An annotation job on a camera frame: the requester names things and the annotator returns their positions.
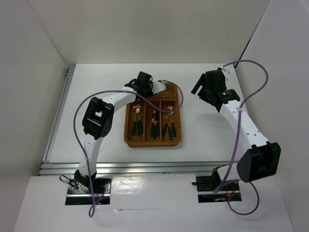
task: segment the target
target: white panel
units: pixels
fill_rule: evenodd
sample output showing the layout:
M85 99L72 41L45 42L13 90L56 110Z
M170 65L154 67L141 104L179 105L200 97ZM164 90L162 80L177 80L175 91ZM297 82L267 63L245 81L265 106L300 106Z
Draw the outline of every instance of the white panel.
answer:
M282 148L277 178L296 232L308 230L308 38L309 1L272 0L243 56L269 72L268 85L247 106L260 130ZM245 96L264 81L250 64L236 70Z
M37 174L66 69L26 0L0 1L0 225L14 228Z
M227 161L231 159L235 137L233 129L215 107L191 94L202 73L216 70L222 64L78 64L76 66L63 114L50 146L51 162L79 162L81 148L73 133L73 116L80 102L90 94L103 90L120 90L124 84L136 78L140 71L150 73L154 80L170 80L183 90L184 101L180 109L182 141L175 147L130 148L124 141L126 108L113 116L112 130L103 140L98 162L179 162L179 161ZM234 89L242 99L242 93L231 65L226 85ZM82 119L88 103L77 116L77 131L84 140ZM238 148L236 160L243 155Z
M250 216L237 216L227 203L198 203L195 175L115 177L111 204L65 206L67 184L56 176L32 177L18 216L15 232L292 232L274 177L255 181L260 206ZM231 203L241 212L256 204L251 185L240 183L242 202Z
M238 59L269 0L28 0L68 63Z

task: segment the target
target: cutlery tray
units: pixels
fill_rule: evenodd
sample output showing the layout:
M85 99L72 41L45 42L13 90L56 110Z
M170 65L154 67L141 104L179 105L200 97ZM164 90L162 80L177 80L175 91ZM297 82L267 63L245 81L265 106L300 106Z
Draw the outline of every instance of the cutlery tray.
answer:
M168 106L173 106L176 109L179 106L178 101L178 89L174 85L166 84L166 90L156 95L151 96L148 99L152 104L163 110L168 110ZM139 104L142 107L140 117L143 124L143 133L141 135L132 135L133 123L135 120L135 113L133 112L133 106ZM169 139L169 132L167 131L165 136L162 136L162 130L167 120L164 118L163 112L159 111L159 129L160 133L156 139L150 136L150 130L152 127L153 108L149 103L143 100L136 100L126 105L126 119L125 119L125 133L124 140L129 147L161 147L161 146L176 146L182 139L180 112L179 110L173 113L172 119L175 125L176 137L173 137L171 141Z

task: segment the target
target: wicker basket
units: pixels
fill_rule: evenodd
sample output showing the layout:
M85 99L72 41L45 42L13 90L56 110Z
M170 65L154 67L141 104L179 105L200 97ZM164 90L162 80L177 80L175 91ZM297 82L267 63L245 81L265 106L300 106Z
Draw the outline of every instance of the wicker basket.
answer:
M174 85L166 84L166 90L160 92L148 100L163 110L168 110L168 105L178 107L178 90ZM132 135L132 128L135 119L135 113L133 112L133 106L140 104L142 106L142 111L140 113L141 120L143 123L143 134L141 135ZM162 130L164 128L167 120L164 118L164 113L159 112L159 128L160 135L153 139L150 136L150 130L152 126L152 116L154 108L143 100L136 100L133 103L126 105L126 119L125 119L125 133L124 140L129 147L161 147L161 146L176 146L182 139L181 123L180 123L180 113L179 111L175 112L172 116L175 129L176 137L173 137L171 141L169 139L169 132L167 131L165 136L162 137Z

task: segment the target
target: white tabletop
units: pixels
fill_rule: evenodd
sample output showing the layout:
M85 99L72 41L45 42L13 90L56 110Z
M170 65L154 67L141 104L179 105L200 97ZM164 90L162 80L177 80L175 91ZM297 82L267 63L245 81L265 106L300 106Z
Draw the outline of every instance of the white tabletop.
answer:
M175 82L183 90L180 109L182 141L175 147L130 148L124 141L125 107L118 110L112 130L103 140L98 162L176 162L230 160L235 133L215 107L200 100L191 90L201 74L215 70L222 64L78 64L72 78L59 127L48 151L50 162L79 162L79 148L72 128L72 119L79 103L88 95L103 90L120 90L136 78L139 71L153 76L154 81ZM243 99L234 67L226 80L228 89L234 89ZM83 140L82 118L85 103L77 116L77 131ZM239 145L236 160L243 155Z
M115 176L111 204L64 205L68 185L57 176L31 177L19 211L15 232L292 232L293 228L275 177L254 182L260 206L239 216L227 203L198 203L194 174ZM235 210L251 211L256 195L251 185L239 183L242 202Z

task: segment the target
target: gray wall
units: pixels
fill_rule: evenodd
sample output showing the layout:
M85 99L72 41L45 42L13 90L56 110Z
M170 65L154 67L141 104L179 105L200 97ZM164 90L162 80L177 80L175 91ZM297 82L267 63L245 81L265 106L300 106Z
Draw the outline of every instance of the gray wall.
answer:
M307 231L309 201L309 0L272 0L242 59L269 72L266 88L247 104L260 130L282 148L277 179L295 231ZM253 64L239 64L244 96L265 76Z
M68 63L238 59L269 0L28 0Z
M36 175L66 67L26 0L0 1L0 225L14 228Z

